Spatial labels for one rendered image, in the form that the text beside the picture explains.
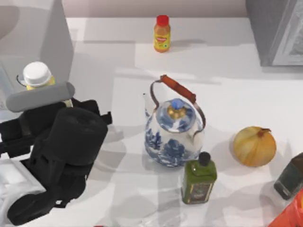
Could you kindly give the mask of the blue and white teapot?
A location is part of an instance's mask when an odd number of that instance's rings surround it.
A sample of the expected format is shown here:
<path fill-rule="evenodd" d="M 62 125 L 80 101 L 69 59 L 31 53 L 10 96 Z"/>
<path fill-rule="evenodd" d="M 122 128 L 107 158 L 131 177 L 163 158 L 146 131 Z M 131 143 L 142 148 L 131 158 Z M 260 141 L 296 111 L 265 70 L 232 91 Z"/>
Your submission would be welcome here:
<path fill-rule="evenodd" d="M 163 83 L 182 98 L 159 102 L 154 85 Z M 177 81 L 162 75 L 144 93 L 145 136 L 144 146 L 149 156 L 167 167 L 183 166 L 196 159 L 202 149 L 206 118 L 196 102 L 196 95 Z"/>

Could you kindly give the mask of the orange-red container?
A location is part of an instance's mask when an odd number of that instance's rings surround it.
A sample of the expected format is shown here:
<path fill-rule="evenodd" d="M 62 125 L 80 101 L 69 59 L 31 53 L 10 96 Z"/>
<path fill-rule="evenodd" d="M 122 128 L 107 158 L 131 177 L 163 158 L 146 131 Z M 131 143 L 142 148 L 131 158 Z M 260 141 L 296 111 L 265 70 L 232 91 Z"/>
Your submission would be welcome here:
<path fill-rule="evenodd" d="M 303 189 L 268 227 L 303 227 Z"/>

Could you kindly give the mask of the green bottle with black cap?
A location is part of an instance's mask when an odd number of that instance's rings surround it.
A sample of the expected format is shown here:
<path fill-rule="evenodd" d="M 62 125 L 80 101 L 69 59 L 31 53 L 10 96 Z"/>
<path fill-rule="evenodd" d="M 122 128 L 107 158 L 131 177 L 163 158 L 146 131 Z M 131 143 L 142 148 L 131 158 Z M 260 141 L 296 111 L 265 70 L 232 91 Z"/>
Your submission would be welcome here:
<path fill-rule="evenodd" d="M 216 179 L 216 165 L 211 155 L 205 151 L 201 152 L 198 159 L 185 164 L 181 187 L 182 201 L 188 205 L 208 202 Z"/>

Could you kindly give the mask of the yellow bottle with white cap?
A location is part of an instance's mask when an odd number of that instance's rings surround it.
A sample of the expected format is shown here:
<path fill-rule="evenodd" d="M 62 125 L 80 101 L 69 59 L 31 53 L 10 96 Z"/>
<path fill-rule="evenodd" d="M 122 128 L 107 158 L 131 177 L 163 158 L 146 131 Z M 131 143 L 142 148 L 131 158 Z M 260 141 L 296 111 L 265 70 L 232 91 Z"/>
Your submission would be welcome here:
<path fill-rule="evenodd" d="M 66 107 L 73 107 L 72 95 L 74 88 L 67 82 L 57 83 L 49 67 L 41 62 L 34 61 L 23 69 L 23 81 L 26 91 L 18 94 L 24 95 L 25 101 L 22 110 L 34 109 L 50 104 L 61 103 Z"/>

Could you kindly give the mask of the yellow onion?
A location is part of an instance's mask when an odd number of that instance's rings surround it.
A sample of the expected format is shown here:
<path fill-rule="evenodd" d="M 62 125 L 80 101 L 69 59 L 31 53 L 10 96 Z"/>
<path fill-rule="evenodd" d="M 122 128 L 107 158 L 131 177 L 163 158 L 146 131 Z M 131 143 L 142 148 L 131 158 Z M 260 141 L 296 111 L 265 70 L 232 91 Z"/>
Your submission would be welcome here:
<path fill-rule="evenodd" d="M 233 138 L 234 157 L 248 167 L 268 164 L 275 156 L 276 140 L 269 128 L 250 126 L 240 130 Z"/>

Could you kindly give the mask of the dark green bottle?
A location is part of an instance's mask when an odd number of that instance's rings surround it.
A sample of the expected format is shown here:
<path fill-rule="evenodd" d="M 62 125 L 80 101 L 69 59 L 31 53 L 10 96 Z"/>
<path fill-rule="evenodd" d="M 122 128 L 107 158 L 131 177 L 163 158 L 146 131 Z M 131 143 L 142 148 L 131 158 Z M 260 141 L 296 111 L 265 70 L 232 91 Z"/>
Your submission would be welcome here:
<path fill-rule="evenodd" d="M 289 200 L 303 188 L 303 152 L 293 157 L 274 183 L 274 189 Z"/>

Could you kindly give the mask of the grey cabinet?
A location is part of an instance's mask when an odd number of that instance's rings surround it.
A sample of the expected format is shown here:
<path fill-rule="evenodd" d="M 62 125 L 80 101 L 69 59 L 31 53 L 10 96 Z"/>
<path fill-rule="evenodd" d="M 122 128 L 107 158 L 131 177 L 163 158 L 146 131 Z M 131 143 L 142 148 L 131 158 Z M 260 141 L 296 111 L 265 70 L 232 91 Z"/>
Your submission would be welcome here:
<path fill-rule="evenodd" d="M 246 0 L 247 15 L 261 66 L 272 64 L 278 44 L 277 34 L 287 0 Z"/>

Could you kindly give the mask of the orange bottle with red cap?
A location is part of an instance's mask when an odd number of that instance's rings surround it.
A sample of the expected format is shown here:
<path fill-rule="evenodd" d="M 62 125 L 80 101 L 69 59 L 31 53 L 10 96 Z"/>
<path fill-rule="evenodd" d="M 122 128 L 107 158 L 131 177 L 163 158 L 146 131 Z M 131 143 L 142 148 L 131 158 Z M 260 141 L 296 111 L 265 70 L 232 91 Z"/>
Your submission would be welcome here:
<path fill-rule="evenodd" d="M 170 49 L 170 25 L 168 15 L 158 15 L 154 26 L 153 47 L 157 52 Z"/>

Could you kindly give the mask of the pale framed cabinet door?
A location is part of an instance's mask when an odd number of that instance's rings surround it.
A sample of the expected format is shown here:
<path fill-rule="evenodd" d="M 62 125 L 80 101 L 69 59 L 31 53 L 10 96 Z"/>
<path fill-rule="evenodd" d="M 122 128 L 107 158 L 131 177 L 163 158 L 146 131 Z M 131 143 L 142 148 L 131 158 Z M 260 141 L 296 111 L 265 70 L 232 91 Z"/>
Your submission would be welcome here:
<path fill-rule="evenodd" d="M 303 0 L 287 0 L 272 64 L 303 66 Z"/>

